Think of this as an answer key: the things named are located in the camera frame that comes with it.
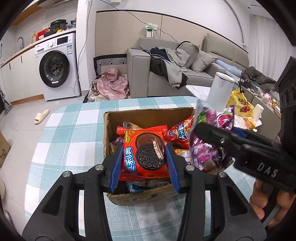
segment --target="white cylinder container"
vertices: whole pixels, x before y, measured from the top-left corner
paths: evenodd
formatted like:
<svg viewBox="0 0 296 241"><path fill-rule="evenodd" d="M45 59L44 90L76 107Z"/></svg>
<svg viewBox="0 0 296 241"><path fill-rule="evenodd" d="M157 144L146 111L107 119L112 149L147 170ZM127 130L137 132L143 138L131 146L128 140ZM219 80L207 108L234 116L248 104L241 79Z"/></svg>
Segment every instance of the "white cylinder container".
<svg viewBox="0 0 296 241"><path fill-rule="evenodd" d="M255 108L253 109L254 121L258 121L263 111L264 111L264 108L261 105L257 104L255 106Z"/></svg>
<svg viewBox="0 0 296 241"><path fill-rule="evenodd" d="M226 74L216 72L206 103L215 111L223 112L228 103L234 79Z"/></svg>

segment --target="yellow plastic bag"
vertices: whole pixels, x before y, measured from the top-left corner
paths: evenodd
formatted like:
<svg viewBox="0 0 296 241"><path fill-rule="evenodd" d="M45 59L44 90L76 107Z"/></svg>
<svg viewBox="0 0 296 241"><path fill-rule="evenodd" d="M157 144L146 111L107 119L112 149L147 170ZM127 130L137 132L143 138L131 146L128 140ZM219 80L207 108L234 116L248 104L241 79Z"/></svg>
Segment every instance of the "yellow plastic bag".
<svg viewBox="0 0 296 241"><path fill-rule="evenodd" d="M254 106L247 101L243 93L239 92L239 88L233 90L229 97L227 107L234 105L234 113L244 117L252 117Z"/></svg>

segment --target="control panel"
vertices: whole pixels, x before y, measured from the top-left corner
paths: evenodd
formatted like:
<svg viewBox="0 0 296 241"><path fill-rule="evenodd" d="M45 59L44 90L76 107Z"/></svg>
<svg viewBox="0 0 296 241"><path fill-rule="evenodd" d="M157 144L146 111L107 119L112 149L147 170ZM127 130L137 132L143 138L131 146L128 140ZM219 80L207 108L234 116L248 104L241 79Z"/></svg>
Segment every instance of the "control panel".
<svg viewBox="0 0 296 241"><path fill-rule="evenodd" d="M51 39L47 41L47 49L54 48L57 45L57 39Z"/></svg>
<svg viewBox="0 0 296 241"><path fill-rule="evenodd" d="M73 41L75 41L74 33L64 34L64 35L49 39L35 46L35 54L37 55L44 51L47 51L50 49L53 50L65 45L68 46L69 44L72 44Z"/></svg>

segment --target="ceiling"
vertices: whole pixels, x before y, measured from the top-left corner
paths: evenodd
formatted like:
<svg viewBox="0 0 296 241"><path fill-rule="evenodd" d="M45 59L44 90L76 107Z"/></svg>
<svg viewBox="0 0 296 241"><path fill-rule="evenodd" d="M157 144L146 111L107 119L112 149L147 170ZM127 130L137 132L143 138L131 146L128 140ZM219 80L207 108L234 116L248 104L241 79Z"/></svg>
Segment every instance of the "ceiling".
<svg viewBox="0 0 296 241"><path fill-rule="evenodd" d="M246 8L250 14L259 15L266 18L273 17L256 0L237 0Z"/></svg>

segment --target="blue pillow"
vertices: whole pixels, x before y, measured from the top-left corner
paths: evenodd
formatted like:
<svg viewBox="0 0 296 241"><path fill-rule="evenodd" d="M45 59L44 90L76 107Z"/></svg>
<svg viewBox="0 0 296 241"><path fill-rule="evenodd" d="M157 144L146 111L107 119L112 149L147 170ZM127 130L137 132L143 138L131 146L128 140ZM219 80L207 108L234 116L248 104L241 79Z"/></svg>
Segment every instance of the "blue pillow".
<svg viewBox="0 0 296 241"><path fill-rule="evenodd" d="M241 78L242 76L242 71L239 70L237 67L234 67L230 64L224 63L221 60L217 60L216 64L224 68L225 70L229 71L230 73L234 74L235 76Z"/></svg>

